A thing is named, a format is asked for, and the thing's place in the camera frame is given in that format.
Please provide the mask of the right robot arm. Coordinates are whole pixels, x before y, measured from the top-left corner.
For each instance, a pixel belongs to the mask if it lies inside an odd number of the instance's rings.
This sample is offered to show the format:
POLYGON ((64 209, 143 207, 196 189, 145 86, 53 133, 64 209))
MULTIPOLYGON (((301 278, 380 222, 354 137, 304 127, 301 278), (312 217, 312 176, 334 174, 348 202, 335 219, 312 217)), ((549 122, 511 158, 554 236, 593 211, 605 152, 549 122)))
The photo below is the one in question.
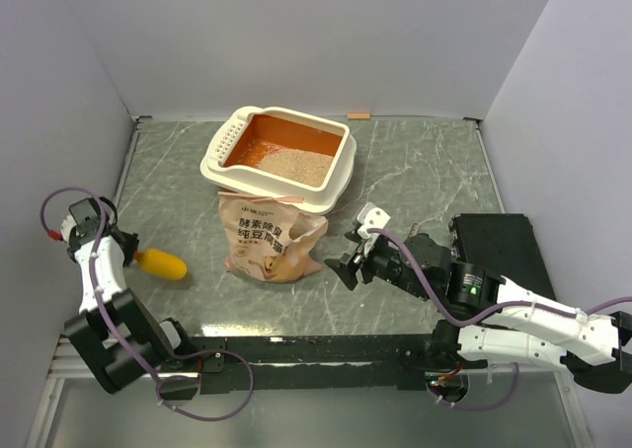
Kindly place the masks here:
POLYGON ((631 317, 572 308, 525 289, 508 277, 456 260, 429 235, 401 240, 370 229, 355 236, 352 254, 325 264, 353 290, 383 280, 434 303, 451 326, 431 344, 435 363, 459 360, 540 366, 572 375, 591 391, 621 394, 631 386, 631 317))

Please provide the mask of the white orange litter box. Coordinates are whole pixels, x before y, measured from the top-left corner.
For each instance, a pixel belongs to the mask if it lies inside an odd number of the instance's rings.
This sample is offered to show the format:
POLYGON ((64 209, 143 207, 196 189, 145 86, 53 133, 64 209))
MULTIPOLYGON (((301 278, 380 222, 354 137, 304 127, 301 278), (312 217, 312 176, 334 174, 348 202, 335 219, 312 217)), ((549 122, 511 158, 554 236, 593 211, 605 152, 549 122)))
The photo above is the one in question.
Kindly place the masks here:
POLYGON ((279 107, 243 107, 214 133, 199 169, 215 185, 250 195, 295 197, 330 212, 351 181, 356 140, 347 125, 279 107))

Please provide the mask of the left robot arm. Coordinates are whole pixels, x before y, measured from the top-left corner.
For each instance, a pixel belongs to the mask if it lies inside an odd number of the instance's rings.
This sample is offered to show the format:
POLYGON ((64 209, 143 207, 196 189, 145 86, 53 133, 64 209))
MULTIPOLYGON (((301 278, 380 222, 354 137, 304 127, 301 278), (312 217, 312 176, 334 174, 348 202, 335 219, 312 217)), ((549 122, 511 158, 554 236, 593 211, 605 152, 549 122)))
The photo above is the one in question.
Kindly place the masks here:
POLYGON ((114 204, 84 198, 69 206, 62 229, 83 287, 65 335, 102 388, 114 394, 148 373, 134 353, 153 369, 190 367, 196 349, 182 325, 172 318, 157 322, 125 283, 123 270, 140 256, 139 241, 119 229, 114 204))

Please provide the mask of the pink cat litter bag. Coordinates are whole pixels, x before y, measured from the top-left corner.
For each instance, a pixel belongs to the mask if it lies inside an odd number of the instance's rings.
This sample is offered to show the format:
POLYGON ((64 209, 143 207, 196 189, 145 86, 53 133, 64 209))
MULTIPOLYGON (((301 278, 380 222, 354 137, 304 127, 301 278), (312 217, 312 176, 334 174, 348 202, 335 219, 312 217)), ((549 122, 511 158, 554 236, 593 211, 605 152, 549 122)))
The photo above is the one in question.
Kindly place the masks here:
POLYGON ((225 266, 233 274, 288 283, 322 269, 311 252, 328 220, 302 211, 295 197, 221 191, 218 215, 228 241, 225 266))

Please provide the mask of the yellow litter scoop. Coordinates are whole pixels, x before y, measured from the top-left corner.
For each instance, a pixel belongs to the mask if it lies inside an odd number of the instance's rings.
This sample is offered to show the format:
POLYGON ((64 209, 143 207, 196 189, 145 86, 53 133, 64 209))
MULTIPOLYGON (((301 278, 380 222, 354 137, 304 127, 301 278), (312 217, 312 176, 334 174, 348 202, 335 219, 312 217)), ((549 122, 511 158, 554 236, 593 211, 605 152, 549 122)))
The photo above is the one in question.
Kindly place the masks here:
POLYGON ((134 260, 143 271, 167 280, 182 280, 188 273, 183 260, 154 248, 135 252, 134 260))

